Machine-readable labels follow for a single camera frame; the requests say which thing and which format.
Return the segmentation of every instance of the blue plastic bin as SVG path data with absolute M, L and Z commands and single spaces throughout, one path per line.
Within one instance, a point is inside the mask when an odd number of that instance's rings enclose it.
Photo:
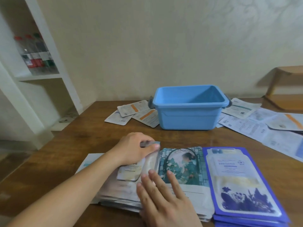
M 229 99 L 214 85 L 160 87 L 153 105 L 163 129 L 211 130 Z

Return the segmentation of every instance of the white cabinet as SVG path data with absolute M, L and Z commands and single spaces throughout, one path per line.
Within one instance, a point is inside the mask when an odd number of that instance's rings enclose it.
M 33 33 L 42 35 L 58 71 L 33 72 L 24 63 L 14 36 Z M 28 125 L 37 148 L 53 137 L 51 127 L 69 110 L 83 112 L 36 0 L 0 0 L 0 90 Z

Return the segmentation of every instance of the wooden stool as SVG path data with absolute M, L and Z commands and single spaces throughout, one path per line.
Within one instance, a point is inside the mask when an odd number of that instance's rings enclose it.
M 269 88 L 264 96 L 265 99 L 273 103 L 279 109 L 302 111 L 303 110 L 303 94 L 292 95 L 273 95 L 275 88 L 283 74 L 286 75 L 302 75 L 303 65 L 301 66 L 285 66 L 277 67 L 274 77 L 269 85 Z

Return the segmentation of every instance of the hand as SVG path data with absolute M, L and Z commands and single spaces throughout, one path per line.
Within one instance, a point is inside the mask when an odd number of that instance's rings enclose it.
M 143 207 L 140 215 L 143 220 L 150 227 L 202 227 L 191 201 L 182 191 L 175 175 L 168 170 L 167 176 L 175 196 L 154 170 L 149 171 L 149 177 L 142 175 L 142 184 L 137 183 L 137 194 Z
M 153 144 L 147 147 L 140 147 L 142 141 L 154 141 L 148 135 L 140 132 L 129 133 L 124 136 L 108 153 L 113 155 L 113 158 L 118 160 L 119 166 L 130 165 L 139 162 L 149 153 L 152 153 L 160 148 L 159 144 Z

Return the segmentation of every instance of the plastic bottle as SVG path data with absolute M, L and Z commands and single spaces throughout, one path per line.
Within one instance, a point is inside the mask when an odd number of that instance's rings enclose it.
M 51 72 L 58 71 L 57 67 L 55 65 L 55 62 L 51 56 L 51 53 L 48 51 L 48 48 L 47 48 L 44 40 L 40 36 L 40 34 L 34 33 L 34 37 L 35 37 L 36 47 L 39 51 L 39 55 L 42 58 L 45 66 L 48 67 Z
M 26 47 L 25 41 L 20 36 L 14 37 L 16 46 L 18 49 L 19 54 L 23 58 L 25 64 L 29 68 L 29 70 L 32 72 L 32 69 L 37 67 L 35 59 L 32 57 L 32 55 L 28 52 L 28 49 Z
M 36 47 L 34 38 L 29 34 L 26 34 L 25 37 L 26 37 L 26 46 L 27 46 L 28 52 L 35 59 L 35 62 L 38 67 L 44 67 L 45 65 L 39 55 L 39 51 L 38 51 L 38 48 Z

